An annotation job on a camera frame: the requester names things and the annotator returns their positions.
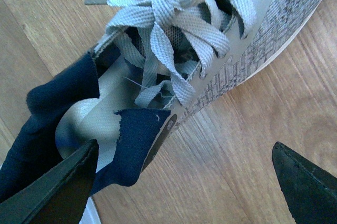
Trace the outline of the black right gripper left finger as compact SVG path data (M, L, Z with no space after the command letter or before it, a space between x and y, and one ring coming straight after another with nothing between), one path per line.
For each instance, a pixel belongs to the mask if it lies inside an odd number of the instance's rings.
M90 140L1 203L1 223L79 223L92 190L98 143Z

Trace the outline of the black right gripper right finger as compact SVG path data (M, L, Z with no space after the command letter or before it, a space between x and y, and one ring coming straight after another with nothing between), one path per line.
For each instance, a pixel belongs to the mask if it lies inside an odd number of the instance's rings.
M272 162L296 223L336 223L336 177L279 141Z

